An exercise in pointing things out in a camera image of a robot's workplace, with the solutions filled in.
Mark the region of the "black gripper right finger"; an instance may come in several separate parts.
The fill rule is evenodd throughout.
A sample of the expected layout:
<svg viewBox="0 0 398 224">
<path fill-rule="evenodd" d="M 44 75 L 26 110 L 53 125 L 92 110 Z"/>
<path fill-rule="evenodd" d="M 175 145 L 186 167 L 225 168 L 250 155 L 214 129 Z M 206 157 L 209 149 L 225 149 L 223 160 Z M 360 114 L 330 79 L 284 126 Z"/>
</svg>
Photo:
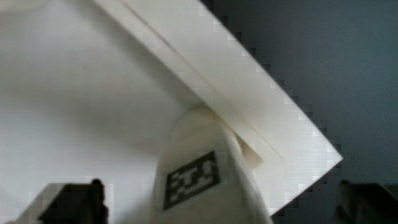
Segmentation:
<svg viewBox="0 0 398 224">
<path fill-rule="evenodd" d="M 398 184 L 339 182 L 334 224 L 398 224 Z"/>
</svg>

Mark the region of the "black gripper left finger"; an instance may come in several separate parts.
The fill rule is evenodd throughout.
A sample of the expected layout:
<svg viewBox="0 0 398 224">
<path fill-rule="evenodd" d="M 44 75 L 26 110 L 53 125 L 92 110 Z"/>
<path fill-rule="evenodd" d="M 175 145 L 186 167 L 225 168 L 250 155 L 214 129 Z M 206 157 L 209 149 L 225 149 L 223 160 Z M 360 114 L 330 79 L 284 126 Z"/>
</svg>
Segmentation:
<svg viewBox="0 0 398 224">
<path fill-rule="evenodd" d="M 88 183 L 46 185 L 15 224 L 108 224 L 104 185 L 99 179 Z"/>
</svg>

